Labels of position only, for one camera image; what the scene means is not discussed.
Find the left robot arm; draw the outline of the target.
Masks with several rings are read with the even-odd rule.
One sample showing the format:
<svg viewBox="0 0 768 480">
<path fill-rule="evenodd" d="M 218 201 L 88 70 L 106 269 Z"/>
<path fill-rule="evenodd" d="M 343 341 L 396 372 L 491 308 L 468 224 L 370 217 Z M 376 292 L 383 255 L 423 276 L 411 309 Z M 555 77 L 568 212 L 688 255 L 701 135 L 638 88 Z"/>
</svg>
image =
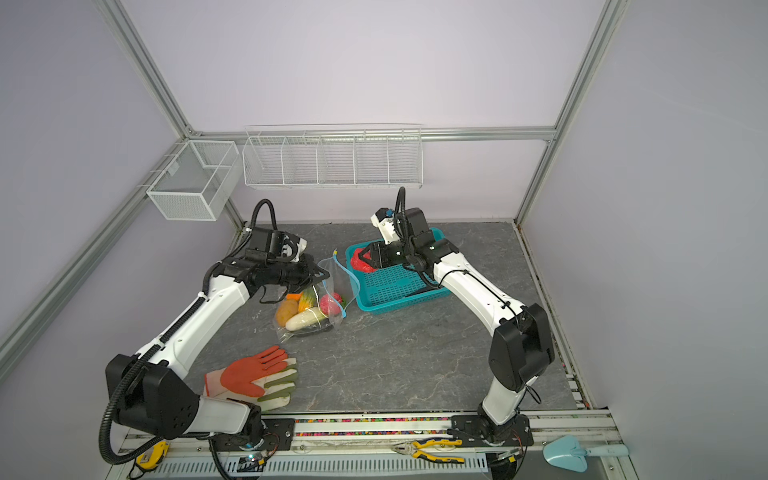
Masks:
<svg viewBox="0 0 768 480">
<path fill-rule="evenodd" d="M 305 248 L 297 235 L 253 228 L 206 271 L 195 300 L 171 325 L 135 354 L 118 354 L 109 362 L 109 401 L 98 433 L 104 461 L 128 463 L 157 443 L 180 437 L 229 435 L 252 447 L 262 442 L 259 406 L 201 396 L 185 378 L 214 334 L 255 293 L 274 286 L 298 294 L 329 278 Z"/>
</svg>

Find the clear zip top bag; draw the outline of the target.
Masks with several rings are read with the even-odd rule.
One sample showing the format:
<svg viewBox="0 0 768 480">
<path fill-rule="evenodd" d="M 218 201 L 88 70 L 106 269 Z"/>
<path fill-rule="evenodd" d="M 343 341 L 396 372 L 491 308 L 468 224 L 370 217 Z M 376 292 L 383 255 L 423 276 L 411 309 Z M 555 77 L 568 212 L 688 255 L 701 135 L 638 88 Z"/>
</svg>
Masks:
<svg viewBox="0 0 768 480">
<path fill-rule="evenodd" d="M 347 318 L 360 293 L 359 280 L 343 265 L 337 250 L 319 267 L 326 277 L 278 303 L 275 324 L 280 343 L 333 329 Z"/>
</svg>

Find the teal plastic basket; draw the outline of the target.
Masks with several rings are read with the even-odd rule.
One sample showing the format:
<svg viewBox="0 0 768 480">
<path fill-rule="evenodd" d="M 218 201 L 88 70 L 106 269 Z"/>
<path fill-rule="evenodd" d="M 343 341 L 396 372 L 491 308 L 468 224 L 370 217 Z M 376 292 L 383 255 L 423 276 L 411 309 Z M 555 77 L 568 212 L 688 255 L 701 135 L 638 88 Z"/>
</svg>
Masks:
<svg viewBox="0 0 768 480">
<path fill-rule="evenodd" d="M 344 254 L 347 269 L 360 284 L 356 302 L 362 311 L 383 314 L 451 295 L 446 288 L 428 289 L 416 272 L 408 271 L 401 265 L 374 272 L 357 270 L 351 260 L 357 250 L 368 244 L 370 241 L 350 245 Z"/>
</svg>

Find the small red pepper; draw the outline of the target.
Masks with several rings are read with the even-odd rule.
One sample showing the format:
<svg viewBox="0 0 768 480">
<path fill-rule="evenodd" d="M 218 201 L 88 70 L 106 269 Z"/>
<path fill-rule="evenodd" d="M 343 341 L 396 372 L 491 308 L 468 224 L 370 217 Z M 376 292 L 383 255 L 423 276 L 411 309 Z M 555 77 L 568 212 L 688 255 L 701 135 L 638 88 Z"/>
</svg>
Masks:
<svg viewBox="0 0 768 480">
<path fill-rule="evenodd" d="M 368 263 L 369 259 L 369 251 L 364 252 L 363 248 L 356 248 L 349 263 L 351 268 L 355 271 L 362 273 L 374 273 L 376 269 Z"/>
</svg>

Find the pink red round fruit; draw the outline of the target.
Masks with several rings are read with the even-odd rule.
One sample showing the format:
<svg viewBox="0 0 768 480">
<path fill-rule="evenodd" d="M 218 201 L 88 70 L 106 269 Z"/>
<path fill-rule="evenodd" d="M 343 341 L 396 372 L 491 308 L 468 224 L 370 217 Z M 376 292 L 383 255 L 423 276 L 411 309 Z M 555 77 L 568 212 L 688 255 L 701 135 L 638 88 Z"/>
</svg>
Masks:
<svg viewBox="0 0 768 480">
<path fill-rule="evenodd" d="M 342 316 L 344 313 L 343 297 L 337 292 L 326 294 L 319 299 L 318 308 L 327 318 Z"/>
</svg>

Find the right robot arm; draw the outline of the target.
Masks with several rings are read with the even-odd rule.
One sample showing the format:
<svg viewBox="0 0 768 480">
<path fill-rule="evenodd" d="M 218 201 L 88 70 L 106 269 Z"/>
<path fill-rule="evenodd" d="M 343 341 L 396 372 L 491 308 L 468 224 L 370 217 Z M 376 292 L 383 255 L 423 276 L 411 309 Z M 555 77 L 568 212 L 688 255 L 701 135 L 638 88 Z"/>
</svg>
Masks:
<svg viewBox="0 0 768 480">
<path fill-rule="evenodd" d="M 381 208 L 371 223 L 381 239 L 358 255 L 364 264 L 376 270 L 404 266 L 426 286 L 451 292 L 482 322 L 491 336 L 493 380 L 480 415 L 495 426 L 510 423 L 527 390 L 555 360 L 546 311 L 506 294 L 452 242 L 437 239 L 420 209 Z"/>
</svg>

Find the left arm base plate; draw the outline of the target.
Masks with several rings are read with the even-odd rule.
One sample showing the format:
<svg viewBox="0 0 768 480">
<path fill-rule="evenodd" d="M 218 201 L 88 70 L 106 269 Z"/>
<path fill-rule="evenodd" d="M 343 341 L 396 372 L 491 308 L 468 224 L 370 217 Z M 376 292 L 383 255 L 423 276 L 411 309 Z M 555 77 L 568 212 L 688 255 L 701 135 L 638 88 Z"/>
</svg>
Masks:
<svg viewBox="0 0 768 480">
<path fill-rule="evenodd" d="M 218 434 L 213 437 L 218 452 L 285 451 L 291 448 L 296 427 L 292 417 L 262 417 L 259 424 L 247 426 L 241 434 Z"/>
</svg>

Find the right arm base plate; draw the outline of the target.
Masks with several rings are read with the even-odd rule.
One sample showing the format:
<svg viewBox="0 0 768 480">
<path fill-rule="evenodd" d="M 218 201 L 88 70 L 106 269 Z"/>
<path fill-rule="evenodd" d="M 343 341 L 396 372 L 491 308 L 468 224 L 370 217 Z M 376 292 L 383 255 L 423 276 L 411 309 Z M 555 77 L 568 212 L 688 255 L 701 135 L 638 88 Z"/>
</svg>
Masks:
<svg viewBox="0 0 768 480">
<path fill-rule="evenodd" d="M 518 413 L 502 425 L 480 414 L 454 415 L 447 433 L 465 447 L 530 447 L 534 439 L 529 418 Z"/>
</svg>

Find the white radish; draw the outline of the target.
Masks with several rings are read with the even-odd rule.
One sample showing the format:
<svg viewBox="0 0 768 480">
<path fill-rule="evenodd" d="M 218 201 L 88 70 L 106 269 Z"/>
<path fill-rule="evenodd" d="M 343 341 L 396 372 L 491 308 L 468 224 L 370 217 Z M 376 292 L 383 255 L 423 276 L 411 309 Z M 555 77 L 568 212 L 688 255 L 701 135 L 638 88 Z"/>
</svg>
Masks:
<svg viewBox="0 0 768 480">
<path fill-rule="evenodd" d="M 289 332 L 296 332 L 305 328 L 314 327 L 327 319 L 327 315 L 319 307 L 311 307 L 292 316 L 284 328 Z"/>
</svg>

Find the yellow orange mango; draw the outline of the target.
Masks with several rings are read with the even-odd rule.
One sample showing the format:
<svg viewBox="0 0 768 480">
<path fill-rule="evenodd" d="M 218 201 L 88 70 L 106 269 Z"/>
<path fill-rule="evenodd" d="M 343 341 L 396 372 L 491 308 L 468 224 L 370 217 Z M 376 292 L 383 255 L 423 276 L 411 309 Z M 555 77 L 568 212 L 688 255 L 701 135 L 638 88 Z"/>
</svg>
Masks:
<svg viewBox="0 0 768 480">
<path fill-rule="evenodd" d="M 275 320 L 279 328 L 284 328 L 287 322 L 298 314 L 299 302 L 294 299 L 283 300 L 275 313 Z"/>
</svg>

